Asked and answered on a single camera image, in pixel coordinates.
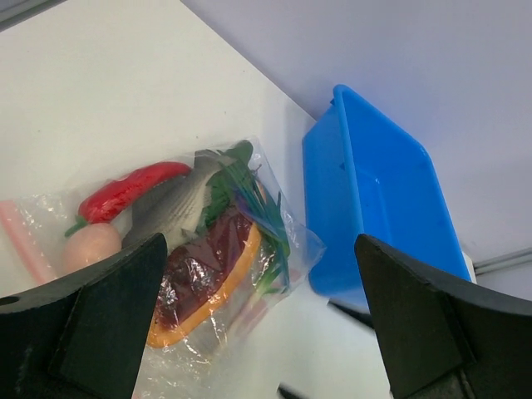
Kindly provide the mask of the clear zip top bag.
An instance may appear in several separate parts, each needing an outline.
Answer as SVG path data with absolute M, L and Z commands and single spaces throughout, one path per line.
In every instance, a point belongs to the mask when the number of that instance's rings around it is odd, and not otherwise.
M 4 200 L 1 230 L 36 284 L 1 300 L 4 398 L 211 398 L 324 250 L 250 140 Z

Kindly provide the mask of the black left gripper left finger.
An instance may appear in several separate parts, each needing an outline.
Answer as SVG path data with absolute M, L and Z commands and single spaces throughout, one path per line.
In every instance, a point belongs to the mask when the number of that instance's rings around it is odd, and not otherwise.
M 1 300 L 3 398 L 130 398 L 160 282 L 162 234 Z

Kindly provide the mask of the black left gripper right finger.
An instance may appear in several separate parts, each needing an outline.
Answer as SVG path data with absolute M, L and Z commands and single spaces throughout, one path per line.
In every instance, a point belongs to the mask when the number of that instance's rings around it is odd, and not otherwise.
M 531 303 L 370 235 L 354 252 L 395 398 L 529 398 Z

